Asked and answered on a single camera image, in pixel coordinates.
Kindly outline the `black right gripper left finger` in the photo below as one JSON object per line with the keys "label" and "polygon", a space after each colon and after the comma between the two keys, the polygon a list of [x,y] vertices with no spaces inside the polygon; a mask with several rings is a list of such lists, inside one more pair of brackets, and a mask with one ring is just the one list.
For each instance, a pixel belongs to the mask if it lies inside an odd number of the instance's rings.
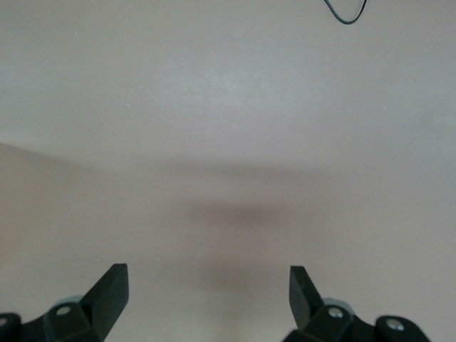
{"label": "black right gripper left finger", "polygon": [[104,341],[128,303],[128,265],[114,264],[80,297],[52,306],[24,323],[1,314],[2,341]]}

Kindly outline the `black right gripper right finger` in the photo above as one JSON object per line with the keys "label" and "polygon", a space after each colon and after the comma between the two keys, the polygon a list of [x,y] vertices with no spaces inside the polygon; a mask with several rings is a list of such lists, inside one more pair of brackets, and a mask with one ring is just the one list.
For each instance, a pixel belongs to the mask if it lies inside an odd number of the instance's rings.
{"label": "black right gripper right finger", "polygon": [[289,305],[296,329],[285,341],[429,341],[414,322],[380,316],[373,325],[361,320],[344,301],[323,299],[302,266],[289,274]]}

